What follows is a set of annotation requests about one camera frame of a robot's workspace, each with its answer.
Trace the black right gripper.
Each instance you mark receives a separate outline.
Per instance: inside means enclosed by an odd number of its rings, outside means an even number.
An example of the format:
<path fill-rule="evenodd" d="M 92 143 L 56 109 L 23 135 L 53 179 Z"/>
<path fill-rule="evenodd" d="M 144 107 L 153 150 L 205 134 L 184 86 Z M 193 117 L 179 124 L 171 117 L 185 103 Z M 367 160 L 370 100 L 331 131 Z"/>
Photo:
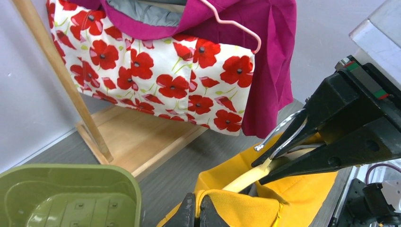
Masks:
<path fill-rule="evenodd" d="M 266 184 L 401 157 L 401 93 L 371 63 L 347 57 L 256 147 Z"/>

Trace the grey garment lining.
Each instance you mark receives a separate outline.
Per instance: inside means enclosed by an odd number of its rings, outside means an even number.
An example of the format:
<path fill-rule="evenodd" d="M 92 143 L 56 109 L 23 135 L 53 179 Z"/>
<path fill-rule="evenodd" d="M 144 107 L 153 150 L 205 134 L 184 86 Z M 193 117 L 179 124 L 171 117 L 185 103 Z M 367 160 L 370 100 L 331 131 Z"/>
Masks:
<path fill-rule="evenodd" d="M 107 4 L 129 18 L 152 26 L 178 26 L 185 0 L 107 0 Z"/>

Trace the cream plastic hanger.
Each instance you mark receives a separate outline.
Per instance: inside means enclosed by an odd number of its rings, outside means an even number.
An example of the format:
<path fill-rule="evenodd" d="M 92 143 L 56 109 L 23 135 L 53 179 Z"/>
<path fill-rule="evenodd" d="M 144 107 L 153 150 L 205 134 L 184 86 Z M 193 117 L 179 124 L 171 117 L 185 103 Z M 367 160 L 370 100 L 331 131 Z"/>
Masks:
<path fill-rule="evenodd" d="M 290 142 L 295 140 L 295 137 L 298 136 L 301 130 L 306 126 L 308 121 L 308 116 L 306 113 L 306 109 L 302 108 L 292 114 L 290 114 L 287 118 L 281 121 L 264 139 L 263 141 L 254 147 L 256 152 L 262 151 L 267 147 L 267 143 L 271 141 L 273 136 L 277 135 L 278 132 L 286 126 L 291 121 L 295 121 L 297 117 L 301 117 L 300 126 L 296 127 L 294 132 L 289 135 L 289 137 L 285 138 L 284 142 L 275 142 L 275 145 L 278 145 L 277 148 L 274 148 L 272 152 L 266 150 L 265 154 L 266 158 L 263 158 L 263 162 L 256 167 L 251 168 L 244 174 L 240 175 L 228 185 L 226 185 L 223 190 L 229 192 L 239 193 L 249 185 L 253 184 L 256 181 L 261 180 L 262 178 L 269 175 L 269 173 L 277 169 L 284 164 L 287 164 L 295 159 L 311 152 L 313 149 L 317 148 L 315 145 L 311 146 L 298 146 L 297 149 L 289 149 L 288 145 Z"/>

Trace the green plastic bin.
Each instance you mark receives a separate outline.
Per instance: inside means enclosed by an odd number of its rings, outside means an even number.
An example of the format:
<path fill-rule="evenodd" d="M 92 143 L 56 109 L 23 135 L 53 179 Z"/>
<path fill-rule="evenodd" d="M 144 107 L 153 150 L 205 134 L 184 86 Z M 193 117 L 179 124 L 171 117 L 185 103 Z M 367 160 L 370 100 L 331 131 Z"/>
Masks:
<path fill-rule="evenodd" d="M 113 165 L 27 164 L 0 175 L 3 227 L 139 227 L 141 192 Z"/>

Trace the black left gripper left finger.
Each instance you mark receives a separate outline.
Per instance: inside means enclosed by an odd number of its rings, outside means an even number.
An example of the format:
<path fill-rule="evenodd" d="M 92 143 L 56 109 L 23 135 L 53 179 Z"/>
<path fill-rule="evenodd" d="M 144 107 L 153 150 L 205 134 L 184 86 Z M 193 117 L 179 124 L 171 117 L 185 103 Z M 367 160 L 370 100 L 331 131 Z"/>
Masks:
<path fill-rule="evenodd" d="M 164 227 L 195 227 L 196 197 L 193 193 L 186 194 L 177 212 L 163 225 Z"/>

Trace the yellow pleated skirt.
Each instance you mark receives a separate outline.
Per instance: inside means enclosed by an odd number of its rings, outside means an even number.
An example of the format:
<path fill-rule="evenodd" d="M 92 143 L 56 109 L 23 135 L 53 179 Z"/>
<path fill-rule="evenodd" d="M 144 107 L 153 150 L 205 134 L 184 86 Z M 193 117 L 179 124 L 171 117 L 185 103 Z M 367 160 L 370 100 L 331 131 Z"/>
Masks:
<path fill-rule="evenodd" d="M 336 172 L 291 176 L 267 184 L 255 183 L 257 195 L 224 191 L 223 188 L 251 169 L 260 156 L 248 148 L 231 159 L 201 172 L 193 194 L 196 197 L 196 226 L 200 205 L 208 195 L 230 227 L 307 227 L 327 198 Z M 163 225 L 177 212 L 178 204 L 160 222 Z"/>

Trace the wooden clothes rack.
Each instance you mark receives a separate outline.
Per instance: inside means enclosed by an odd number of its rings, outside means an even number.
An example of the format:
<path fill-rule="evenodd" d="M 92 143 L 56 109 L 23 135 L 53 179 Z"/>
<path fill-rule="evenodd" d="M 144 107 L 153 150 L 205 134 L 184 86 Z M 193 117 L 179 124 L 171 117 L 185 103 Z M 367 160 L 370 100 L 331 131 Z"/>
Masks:
<path fill-rule="evenodd" d="M 110 106 L 91 114 L 29 0 L 13 2 L 81 117 L 76 129 L 97 160 L 115 165 L 141 180 L 205 132 L 189 122 L 176 122 L 139 111 Z"/>

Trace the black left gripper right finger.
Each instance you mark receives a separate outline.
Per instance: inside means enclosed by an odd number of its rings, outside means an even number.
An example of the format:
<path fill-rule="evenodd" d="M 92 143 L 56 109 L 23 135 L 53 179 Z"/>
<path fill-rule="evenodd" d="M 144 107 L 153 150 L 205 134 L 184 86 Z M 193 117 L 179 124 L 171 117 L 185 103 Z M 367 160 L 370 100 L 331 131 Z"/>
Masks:
<path fill-rule="evenodd" d="M 229 227 L 228 223 L 218 214 L 212 199 L 206 195 L 200 203 L 200 227 Z"/>

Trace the magenta dress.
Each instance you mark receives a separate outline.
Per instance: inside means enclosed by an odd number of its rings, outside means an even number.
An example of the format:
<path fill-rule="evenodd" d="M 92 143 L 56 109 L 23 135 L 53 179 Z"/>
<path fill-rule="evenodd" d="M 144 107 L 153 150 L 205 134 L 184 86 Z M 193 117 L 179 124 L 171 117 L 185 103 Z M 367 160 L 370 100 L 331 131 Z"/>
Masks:
<path fill-rule="evenodd" d="M 233 25 L 219 24 L 212 11 L 199 0 L 186 0 L 178 26 L 152 26 L 135 21 L 111 8 L 106 0 L 78 0 L 91 10 L 103 10 L 125 34 L 140 40 L 157 40 L 178 33 L 215 43 L 254 49 L 257 41 Z M 264 138 L 276 126 L 278 111 L 293 101 L 290 63 L 296 36 L 294 0 L 213 0 L 223 20 L 234 20 L 254 31 L 262 40 L 255 56 L 256 67 L 242 123 L 246 136 Z"/>

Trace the white red poppy garment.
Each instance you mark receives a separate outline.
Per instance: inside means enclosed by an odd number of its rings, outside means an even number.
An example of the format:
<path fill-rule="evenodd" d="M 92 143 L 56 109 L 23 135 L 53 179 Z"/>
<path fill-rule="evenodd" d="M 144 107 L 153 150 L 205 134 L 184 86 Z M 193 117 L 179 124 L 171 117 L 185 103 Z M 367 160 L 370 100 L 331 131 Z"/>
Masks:
<path fill-rule="evenodd" d="M 168 120 L 238 135 L 254 53 L 195 36 L 142 41 L 101 10 L 67 0 L 46 3 L 52 38 L 77 90 Z"/>

